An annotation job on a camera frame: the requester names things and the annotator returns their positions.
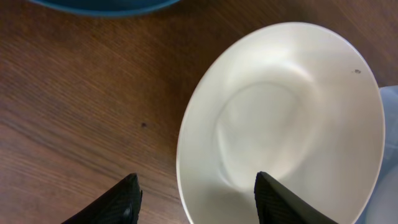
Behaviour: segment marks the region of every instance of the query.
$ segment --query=wood grain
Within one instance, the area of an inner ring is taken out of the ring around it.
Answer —
[[[183,0],[139,17],[0,2],[0,223],[60,223],[131,172],[140,224],[188,223],[175,173],[183,112],[211,63],[264,26],[349,40],[398,85],[398,2]]]

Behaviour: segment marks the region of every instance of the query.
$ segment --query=black object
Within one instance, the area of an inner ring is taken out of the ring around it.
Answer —
[[[254,186],[260,224],[336,224],[265,172],[259,172]]]
[[[141,200],[137,175],[129,174],[63,224],[136,224]]]

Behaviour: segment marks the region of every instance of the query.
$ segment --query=brown wooden surface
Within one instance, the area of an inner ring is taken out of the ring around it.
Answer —
[[[0,223],[60,223],[131,172],[140,224],[188,223],[178,131],[217,56],[258,28],[305,21],[349,40],[379,86],[398,85],[397,12],[396,0],[183,0],[98,19],[0,1]]]

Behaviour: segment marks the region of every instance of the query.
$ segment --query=blue bowl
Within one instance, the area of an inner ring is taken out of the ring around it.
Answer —
[[[60,11],[86,16],[133,16],[169,6],[179,0],[31,0]]]

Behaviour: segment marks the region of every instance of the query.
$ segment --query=white bowl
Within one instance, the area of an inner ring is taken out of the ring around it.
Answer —
[[[237,41],[201,79],[178,138],[178,187],[191,223],[255,224],[265,171],[353,223],[383,147],[377,83],[358,51],[326,28],[277,24]]]

